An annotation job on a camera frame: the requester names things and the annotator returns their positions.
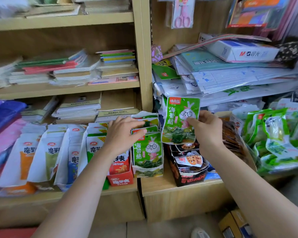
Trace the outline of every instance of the white shoe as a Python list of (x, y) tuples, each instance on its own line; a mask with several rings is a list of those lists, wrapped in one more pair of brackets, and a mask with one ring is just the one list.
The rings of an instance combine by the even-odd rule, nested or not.
[(191, 238), (210, 238), (210, 236), (200, 227), (195, 228), (191, 233)]

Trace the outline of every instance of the tile floor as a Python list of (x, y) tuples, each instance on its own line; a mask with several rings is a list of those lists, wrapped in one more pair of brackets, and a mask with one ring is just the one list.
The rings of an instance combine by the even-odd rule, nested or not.
[(203, 228), (210, 238), (223, 238), (211, 214), (189, 216), (147, 224), (146, 220), (113, 226), (92, 227), (89, 238), (190, 238), (195, 227)]

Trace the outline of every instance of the red object on floor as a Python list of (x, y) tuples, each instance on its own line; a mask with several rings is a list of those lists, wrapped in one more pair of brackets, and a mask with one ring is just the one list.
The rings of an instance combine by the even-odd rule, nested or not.
[(0, 229), (0, 238), (30, 238), (36, 229), (37, 227), (22, 229)]

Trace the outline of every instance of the person's left hand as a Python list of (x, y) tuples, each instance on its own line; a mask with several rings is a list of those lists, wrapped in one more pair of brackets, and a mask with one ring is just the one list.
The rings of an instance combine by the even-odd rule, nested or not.
[(137, 121), (131, 117), (118, 117), (115, 121), (110, 121), (107, 136), (103, 148), (108, 149), (115, 156), (126, 152), (142, 136), (147, 133), (147, 129), (139, 130), (130, 134), (132, 128), (141, 127), (144, 121)]

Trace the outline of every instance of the yellow cardboard box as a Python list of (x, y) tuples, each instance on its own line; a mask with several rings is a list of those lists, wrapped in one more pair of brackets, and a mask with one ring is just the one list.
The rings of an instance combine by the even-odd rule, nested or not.
[(255, 238), (240, 209), (229, 212), (219, 222), (219, 227), (225, 238)]

